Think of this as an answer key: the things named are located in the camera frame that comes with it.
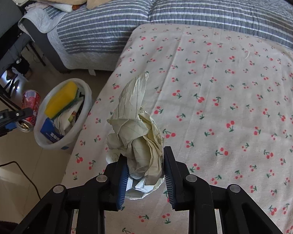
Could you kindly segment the red soda can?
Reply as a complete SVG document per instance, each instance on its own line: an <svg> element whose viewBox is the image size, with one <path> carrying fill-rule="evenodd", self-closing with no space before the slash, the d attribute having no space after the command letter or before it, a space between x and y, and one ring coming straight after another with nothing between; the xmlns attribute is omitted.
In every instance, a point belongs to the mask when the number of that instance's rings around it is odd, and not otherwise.
<svg viewBox="0 0 293 234"><path fill-rule="evenodd" d="M26 90L22 95L22 110L26 111L26 117L16 123L22 132L32 132L37 120L41 102L40 94L35 90Z"/></svg>

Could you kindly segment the yellow green sponge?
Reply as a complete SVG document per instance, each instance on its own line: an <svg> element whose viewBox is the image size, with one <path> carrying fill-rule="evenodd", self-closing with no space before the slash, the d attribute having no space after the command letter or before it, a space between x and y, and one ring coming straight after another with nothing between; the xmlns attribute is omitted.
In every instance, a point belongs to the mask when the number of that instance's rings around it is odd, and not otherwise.
<svg viewBox="0 0 293 234"><path fill-rule="evenodd" d="M45 115L49 119L56 117L64 108L76 98L78 86L74 81L67 82L54 96L48 101L45 108Z"/></svg>

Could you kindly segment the beige paper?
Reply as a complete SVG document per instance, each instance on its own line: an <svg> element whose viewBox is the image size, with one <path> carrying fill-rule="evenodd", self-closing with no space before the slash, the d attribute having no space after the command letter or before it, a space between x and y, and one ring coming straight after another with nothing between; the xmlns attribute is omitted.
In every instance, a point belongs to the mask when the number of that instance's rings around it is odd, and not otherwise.
<svg viewBox="0 0 293 234"><path fill-rule="evenodd" d="M163 137L151 115L143 108L149 75L143 73L126 84L118 105L107 120L113 132L107 136L107 163L120 155L127 158L129 181L126 197L145 198L163 183Z"/></svg>

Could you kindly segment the white tissue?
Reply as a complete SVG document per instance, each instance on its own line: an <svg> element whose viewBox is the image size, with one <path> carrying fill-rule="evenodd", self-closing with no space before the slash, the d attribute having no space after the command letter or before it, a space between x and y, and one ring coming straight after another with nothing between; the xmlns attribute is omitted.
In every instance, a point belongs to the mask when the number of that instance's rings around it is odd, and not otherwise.
<svg viewBox="0 0 293 234"><path fill-rule="evenodd" d="M77 113L82 105L83 100L76 101L54 119L53 123L61 135L64 136L74 126Z"/></svg>

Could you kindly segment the white trash bin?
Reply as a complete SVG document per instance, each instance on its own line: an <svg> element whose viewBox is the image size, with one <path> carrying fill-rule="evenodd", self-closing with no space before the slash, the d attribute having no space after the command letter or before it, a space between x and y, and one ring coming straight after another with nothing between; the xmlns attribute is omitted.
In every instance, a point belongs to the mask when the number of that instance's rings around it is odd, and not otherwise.
<svg viewBox="0 0 293 234"><path fill-rule="evenodd" d="M71 150L92 106L92 91L72 78L54 87L39 106L34 137L45 150Z"/></svg>

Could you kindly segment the blue biscuit box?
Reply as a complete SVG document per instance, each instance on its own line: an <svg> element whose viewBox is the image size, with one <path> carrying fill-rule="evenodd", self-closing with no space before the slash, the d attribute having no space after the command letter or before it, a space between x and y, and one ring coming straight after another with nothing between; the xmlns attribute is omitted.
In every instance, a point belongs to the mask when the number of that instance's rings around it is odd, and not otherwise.
<svg viewBox="0 0 293 234"><path fill-rule="evenodd" d="M45 119L40 132L52 143L56 143L64 137L49 118Z"/></svg>

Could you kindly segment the grey office chair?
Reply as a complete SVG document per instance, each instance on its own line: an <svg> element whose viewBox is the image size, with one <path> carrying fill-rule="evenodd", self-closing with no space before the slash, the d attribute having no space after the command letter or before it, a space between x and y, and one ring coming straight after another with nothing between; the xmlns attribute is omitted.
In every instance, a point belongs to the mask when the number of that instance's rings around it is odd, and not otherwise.
<svg viewBox="0 0 293 234"><path fill-rule="evenodd" d="M25 78L32 73L28 61L21 55L22 50L30 46L41 64L46 66L32 38L18 27L23 15L24 11L13 0L0 0L0 101L10 109L19 109L11 100L12 91L17 89L17 74L13 69Z"/></svg>

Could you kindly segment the cherry print tablecloth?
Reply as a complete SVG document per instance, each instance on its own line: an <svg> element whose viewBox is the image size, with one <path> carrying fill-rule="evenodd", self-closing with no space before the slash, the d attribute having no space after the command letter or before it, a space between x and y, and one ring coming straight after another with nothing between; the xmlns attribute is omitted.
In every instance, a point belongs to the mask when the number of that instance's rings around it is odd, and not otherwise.
<svg viewBox="0 0 293 234"><path fill-rule="evenodd" d="M143 107L164 143L209 184L240 185L293 233L293 50L229 30L144 24L96 99L62 180L102 174L107 122L125 85L148 73Z"/></svg>

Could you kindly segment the blue striped quilt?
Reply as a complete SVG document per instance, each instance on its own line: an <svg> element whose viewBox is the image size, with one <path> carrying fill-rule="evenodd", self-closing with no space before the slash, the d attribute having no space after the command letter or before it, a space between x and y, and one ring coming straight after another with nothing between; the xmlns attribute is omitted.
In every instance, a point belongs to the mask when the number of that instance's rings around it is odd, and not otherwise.
<svg viewBox="0 0 293 234"><path fill-rule="evenodd" d="M114 70L132 31L147 23L233 30L293 49L293 5L285 0L112 0L69 13L31 9L18 25L64 72Z"/></svg>

